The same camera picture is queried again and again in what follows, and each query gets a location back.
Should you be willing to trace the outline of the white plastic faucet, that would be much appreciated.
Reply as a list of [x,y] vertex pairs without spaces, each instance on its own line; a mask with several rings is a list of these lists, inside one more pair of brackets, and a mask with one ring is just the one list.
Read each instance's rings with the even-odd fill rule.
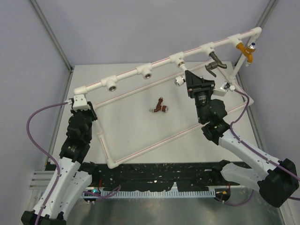
[[174,83],[176,86],[182,86],[186,82],[185,72],[188,70],[185,63],[181,63],[179,68],[182,70],[183,74],[175,77]]

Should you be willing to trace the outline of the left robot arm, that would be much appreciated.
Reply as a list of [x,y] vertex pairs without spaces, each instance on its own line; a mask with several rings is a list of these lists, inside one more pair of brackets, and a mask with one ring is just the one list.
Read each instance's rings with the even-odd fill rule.
[[92,123],[97,115],[92,103],[83,98],[73,98],[69,103],[72,116],[60,158],[54,160],[55,172],[33,210],[23,213],[21,222],[24,225],[65,225],[84,190],[100,181],[99,173],[95,172],[97,166],[83,161],[90,149]]

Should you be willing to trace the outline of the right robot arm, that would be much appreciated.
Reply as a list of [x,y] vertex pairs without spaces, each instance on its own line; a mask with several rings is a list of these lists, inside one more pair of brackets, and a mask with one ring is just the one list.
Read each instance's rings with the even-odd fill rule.
[[294,162],[280,160],[249,144],[235,133],[234,122],[224,121],[225,104],[212,99],[215,82],[185,71],[187,93],[195,100],[198,122],[207,140],[229,150],[249,167],[243,168],[223,160],[212,173],[213,181],[222,185],[235,182],[256,191],[271,206],[279,208],[299,188],[299,177]]

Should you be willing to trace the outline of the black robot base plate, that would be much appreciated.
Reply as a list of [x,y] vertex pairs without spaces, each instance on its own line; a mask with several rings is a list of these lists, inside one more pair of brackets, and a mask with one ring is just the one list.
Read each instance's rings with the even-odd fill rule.
[[84,162],[80,169],[92,175],[90,186],[111,191],[163,192],[177,185],[180,191],[203,191],[212,186],[235,185],[213,170],[216,163],[121,164],[113,169],[106,164]]

